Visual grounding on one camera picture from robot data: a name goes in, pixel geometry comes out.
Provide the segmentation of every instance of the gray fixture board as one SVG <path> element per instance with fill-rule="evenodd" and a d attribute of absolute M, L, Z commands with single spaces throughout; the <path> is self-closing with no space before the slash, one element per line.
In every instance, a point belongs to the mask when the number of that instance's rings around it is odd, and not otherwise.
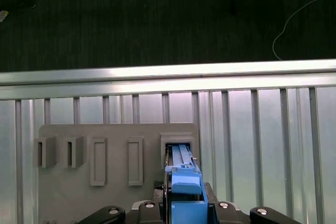
<path fill-rule="evenodd" d="M 191 123 L 42 126 L 34 158 L 52 155 L 54 162 L 35 163 L 39 223 L 68 224 L 105 206 L 129 211 L 134 202 L 150 200 L 154 181 L 164 178 L 164 146 L 179 139 L 199 158 L 198 128 Z M 50 140 L 53 150 L 43 146 Z"/>

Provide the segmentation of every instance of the light blue part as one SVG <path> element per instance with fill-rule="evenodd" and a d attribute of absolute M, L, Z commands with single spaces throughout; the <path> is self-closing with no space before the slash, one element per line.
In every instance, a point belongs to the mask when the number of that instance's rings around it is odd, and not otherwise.
<path fill-rule="evenodd" d="M 192 160 L 185 144 L 173 145 L 172 146 L 173 154 L 173 165 L 191 165 Z"/>
<path fill-rule="evenodd" d="M 208 199 L 201 174 L 202 201 L 173 201 L 172 202 L 172 224 L 207 224 Z"/>
<path fill-rule="evenodd" d="M 172 193 L 200 195 L 202 193 L 202 189 L 199 181 L 199 173 L 196 171 L 196 169 L 173 169 Z"/>
<path fill-rule="evenodd" d="M 172 172 L 172 193 L 200 195 L 200 169 L 192 161 L 192 153 L 185 144 L 172 146 L 173 166 L 166 167 Z"/>

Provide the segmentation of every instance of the rectangular slot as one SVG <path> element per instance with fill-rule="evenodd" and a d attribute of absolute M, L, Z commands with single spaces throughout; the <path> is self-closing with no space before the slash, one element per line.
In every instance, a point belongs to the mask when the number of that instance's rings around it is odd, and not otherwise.
<path fill-rule="evenodd" d="M 37 166 L 42 166 L 42 142 L 38 142 L 37 146 Z"/>
<path fill-rule="evenodd" d="M 72 166 L 72 143 L 68 142 L 68 166 Z"/>
<path fill-rule="evenodd" d="M 106 184 L 106 138 L 93 138 L 90 148 L 90 184 Z"/>
<path fill-rule="evenodd" d="M 142 137 L 132 137 L 128 140 L 128 172 L 129 186 L 143 184 L 143 149 Z"/>

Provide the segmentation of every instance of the silver screw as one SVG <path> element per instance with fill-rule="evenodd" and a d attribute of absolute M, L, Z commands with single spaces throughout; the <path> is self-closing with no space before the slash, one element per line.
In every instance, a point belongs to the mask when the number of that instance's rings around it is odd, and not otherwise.
<path fill-rule="evenodd" d="M 153 203 L 147 203 L 147 204 L 146 204 L 146 207 L 148 207 L 148 208 L 152 208 L 152 207 L 154 207 L 154 204 L 153 204 Z"/>
<path fill-rule="evenodd" d="M 115 215 L 115 214 L 117 214 L 119 211 L 117 210 L 117 209 L 115 209 L 115 208 L 113 208 L 113 209 L 111 209 L 110 211 L 109 211 L 109 214 L 111 214 L 111 215 Z"/>
<path fill-rule="evenodd" d="M 223 207 L 223 208 L 228 208 L 229 207 L 229 204 L 228 203 L 220 203 L 219 204 L 221 207 Z"/>
<path fill-rule="evenodd" d="M 257 212 L 260 213 L 261 215 L 266 215 L 268 212 L 262 208 L 257 209 Z"/>

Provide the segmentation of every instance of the dark floor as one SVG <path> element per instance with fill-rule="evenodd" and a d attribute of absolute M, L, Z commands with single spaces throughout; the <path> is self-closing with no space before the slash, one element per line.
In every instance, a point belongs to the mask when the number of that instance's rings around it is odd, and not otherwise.
<path fill-rule="evenodd" d="M 0 71 L 276 60 L 310 0 L 36 0 L 0 23 Z M 283 60 L 334 58 L 335 0 L 298 13 Z"/>

